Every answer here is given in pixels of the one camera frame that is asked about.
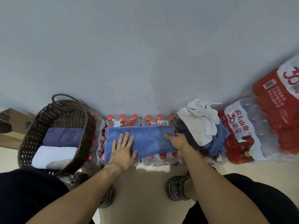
folded white towel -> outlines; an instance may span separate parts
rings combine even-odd
[[[210,105],[211,102],[194,99],[174,114],[183,120],[199,146],[211,142],[212,136],[217,134],[216,125],[220,122],[218,112]]]
[[[38,169],[61,170],[74,158],[78,148],[41,146],[32,159],[32,166]]]

wicker basket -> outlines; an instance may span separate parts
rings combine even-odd
[[[73,100],[54,101],[56,96],[66,96]],[[36,116],[26,134],[18,153],[20,168],[33,168],[32,158],[43,144],[50,127],[84,128],[77,153],[73,160],[62,170],[45,170],[58,177],[73,174],[82,167],[89,156],[95,133],[95,120],[84,106],[75,98],[66,94],[54,94],[52,103],[44,107]]]

tiled floor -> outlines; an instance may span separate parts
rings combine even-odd
[[[0,172],[18,168],[17,151],[0,148]],[[221,174],[240,173],[255,181],[269,184],[299,205],[299,162],[259,163],[216,166]],[[114,182],[116,196],[111,207],[99,209],[95,223],[101,224],[177,224],[181,223],[194,204],[192,201],[172,202],[165,193],[165,181],[175,175],[184,175],[186,167],[129,168]]]

black shorts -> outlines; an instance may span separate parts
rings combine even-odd
[[[279,190],[239,174],[224,177],[244,192],[270,223],[299,223],[297,207]],[[0,183],[0,220],[5,224],[26,223],[69,191],[62,181],[37,169],[0,173]],[[183,221],[187,223],[207,223],[198,202],[189,209]]]

hand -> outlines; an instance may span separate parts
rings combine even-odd
[[[112,152],[110,156],[109,164],[114,164],[118,167],[120,167],[121,172],[125,171],[136,159],[138,151],[134,151],[132,156],[130,154],[130,149],[133,144],[135,136],[132,135],[128,142],[129,138],[129,132],[126,132],[125,138],[123,139],[123,134],[121,133],[119,135],[117,148],[116,146],[116,140],[112,143]]]
[[[165,139],[169,140],[173,147],[178,150],[178,155],[182,157],[183,149],[189,145],[185,135],[176,133],[176,136],[164,134]]]

